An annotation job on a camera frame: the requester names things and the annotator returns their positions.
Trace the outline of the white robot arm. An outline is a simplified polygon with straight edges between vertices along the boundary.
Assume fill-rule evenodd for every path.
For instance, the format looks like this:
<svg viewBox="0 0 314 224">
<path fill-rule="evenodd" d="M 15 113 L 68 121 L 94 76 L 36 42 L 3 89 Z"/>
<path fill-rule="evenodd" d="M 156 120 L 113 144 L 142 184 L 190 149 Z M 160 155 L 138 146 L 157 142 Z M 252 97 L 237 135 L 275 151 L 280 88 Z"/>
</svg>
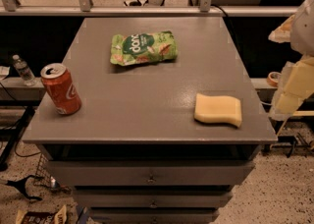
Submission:
<svg viewBox="0 0 314 224">
<path fill-rule="evenodd" d="M 305 0 L 268 39 L 289 42 L 291 49 L 301 54 L 295 64 L 283 67 L 272 99 L 271 115 L 281 120 L 291 116 L 314 93 L 314 0 Z"/>
</svg>

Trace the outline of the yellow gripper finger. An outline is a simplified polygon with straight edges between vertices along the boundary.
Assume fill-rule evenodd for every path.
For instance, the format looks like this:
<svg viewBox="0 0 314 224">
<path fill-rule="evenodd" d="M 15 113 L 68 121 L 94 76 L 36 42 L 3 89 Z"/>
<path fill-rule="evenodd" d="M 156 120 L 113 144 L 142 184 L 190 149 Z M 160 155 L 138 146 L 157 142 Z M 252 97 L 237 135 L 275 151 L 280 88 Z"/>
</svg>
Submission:
<svg viewBox="0 0 314 224">
<path fill-rule="evenodd" d="M 314 57 L 286 62 L 274 95 L 274 113 L 291 115 L 314 93 Z"/>
</svg>

